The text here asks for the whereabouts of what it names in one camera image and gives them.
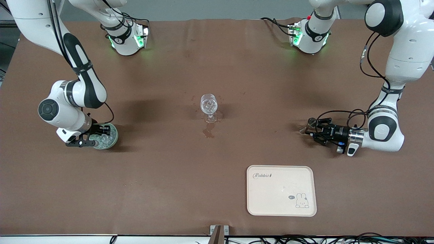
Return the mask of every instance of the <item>gray floor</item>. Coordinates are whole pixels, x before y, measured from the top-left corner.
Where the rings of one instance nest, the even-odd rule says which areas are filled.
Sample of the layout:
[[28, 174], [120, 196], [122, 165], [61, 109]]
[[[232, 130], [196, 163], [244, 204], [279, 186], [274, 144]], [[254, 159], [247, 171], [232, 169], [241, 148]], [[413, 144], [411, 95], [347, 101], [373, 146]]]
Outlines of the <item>gray floor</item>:
[[[176, 21], [190, 19], [259, 19], [271, 17], [288, 19], [306, 17], [312, 13], [307, 0], [129, 0], [122, 11], [136, 18], [150, 21]], [[343, 4], [339, 6], [341, 18], [363, 19], [366, 6]], [[12, 17], [0, 7], [0, 20]], [[64, 1], [63, 21], [96, 21], [90, 14]], [[0, 42], [16, 46], [18, 29], [0, 28]], [[14, 49], [0, 43], [0, 69], [7, 71]], [[0, 85], [3, 72], [0, 71]]]

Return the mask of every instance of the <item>table surface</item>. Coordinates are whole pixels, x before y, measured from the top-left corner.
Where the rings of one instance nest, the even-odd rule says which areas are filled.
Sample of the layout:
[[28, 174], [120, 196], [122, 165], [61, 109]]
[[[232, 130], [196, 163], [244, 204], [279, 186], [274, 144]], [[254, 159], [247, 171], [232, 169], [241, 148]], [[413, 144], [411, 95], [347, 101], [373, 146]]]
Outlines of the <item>table surface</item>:
[[[148, 49], [128, 57], [99, 23], [66, 25], [108, 91], [119, 141], [106, 151], [60, 141], [37, 106], [74, 73], [21, 38], [0, 90], [0, 234], [202, 234], [228, 224], [235, 235], [434, 235], [432, 71], [399, 102], [399, 152], [350, 158], [297, 131], [328, 110], [366, 109], [378, 95], [381, 80], [358, 69], [370, 34], [363, 21], [337, 21], [314, 56], [259, 20], [152, 22]], [[374, 45], [379, 70], [390, 47], [390, 38]], [[214, 128], [199, 108], [205, 93], [220, 103]], [[85, 111], [110, 118], [105, 107]], [[250, 215], [250, 165], [309, 166], [316, 215]]]

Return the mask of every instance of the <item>rabbit logo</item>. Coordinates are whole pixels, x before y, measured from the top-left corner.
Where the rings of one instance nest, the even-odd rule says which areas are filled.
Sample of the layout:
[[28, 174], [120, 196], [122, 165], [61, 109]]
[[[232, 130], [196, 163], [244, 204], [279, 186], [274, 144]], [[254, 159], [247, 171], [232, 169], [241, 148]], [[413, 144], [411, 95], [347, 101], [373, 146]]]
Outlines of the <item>rabbit logo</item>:
[[307, 201], [306, 194], [297, 194], [296, 208], [309, 208], [309, 202]]

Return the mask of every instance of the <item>robotic arm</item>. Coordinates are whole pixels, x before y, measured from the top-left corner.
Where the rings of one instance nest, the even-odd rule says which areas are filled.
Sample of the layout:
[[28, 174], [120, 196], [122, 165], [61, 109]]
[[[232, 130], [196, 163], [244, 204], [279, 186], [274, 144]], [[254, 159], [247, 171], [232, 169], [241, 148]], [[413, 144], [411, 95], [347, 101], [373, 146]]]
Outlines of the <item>robotic arm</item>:
[[[107, 6], [120, 7], [125, 1], [108, 1], [71, 0], [75, 6], [98, 16], [109, 36], [115, 40], [113, 47], [118, 53], [134, 54], [145, 46], [143, 29]], [[107, 92], [81, 43], [60, 20], [55, 4], [51, 0], [11, 0], [8, 4], [22, 34], [36, 45], [64, 56], [78, 76], [76, 80], [60, 80], [53, 84], [49, 96], [39, 104], [39, 116], [58, 127], [57, 135], [67, 146], [96, 149], [113, 146], [118, 137], [116, 128], [112, 124], [98, 124], [80, 109], [101, 107], [107, 99]]]
[[334, 8], [342, 3], [368, 4], [373, 0], [309, 0], [314, 11], [309, 19], [289, 26], [291, 45], [305, 53], [317, 53], [326, 44], [330, 28], [336, 20]]
[[433, 0], [376, 0], [368, 8], [366, 26], [382, 36], [394, 37], [380, 95], [370, 105], [368, 127], [351, 128], [332, 120], [309, 119], [306, 131], [322, 145], [333, 142], [337, 152], [353, 156], [359, 148], [396, 152], [404, 143], [398, 123], [397, 101], [406, 83], [422, 77], [434, 56]]

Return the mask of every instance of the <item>brown tabletop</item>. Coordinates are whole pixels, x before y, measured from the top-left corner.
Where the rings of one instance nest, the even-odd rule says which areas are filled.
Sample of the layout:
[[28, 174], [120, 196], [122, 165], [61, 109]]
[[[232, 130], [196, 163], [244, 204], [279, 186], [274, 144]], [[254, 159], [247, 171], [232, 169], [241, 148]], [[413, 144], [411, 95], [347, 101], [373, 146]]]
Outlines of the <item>brown tabletop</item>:
[[[107, 151], [62, 143], [37, 106], [55, 81], [75, 75], [22, 37], [0, 89], [0, 234], [202, 234], [228, 224], [236, 235], [434, 235], [431, 70], [399, 102], [399, 152], [350, 158], [297, 132], [310, 117], [366, 109], [377, 97], [381, 80], [358, 68], [370, 34], [363, 21], [337, 21], [314, 56], [259, 20], [152, 22], [148, 49], [128, 57], [99, 23], [66, 25], [107, 89], [119, 141]], [[380, 38], [372, 50], [382, 72], [390, 47]], [[208, 130], [205, 93], [224, 114]], [[85, 111], [110, 118], [105, 107]], [[309, 166], [317, 214], [250, 215], [250, 165]]]

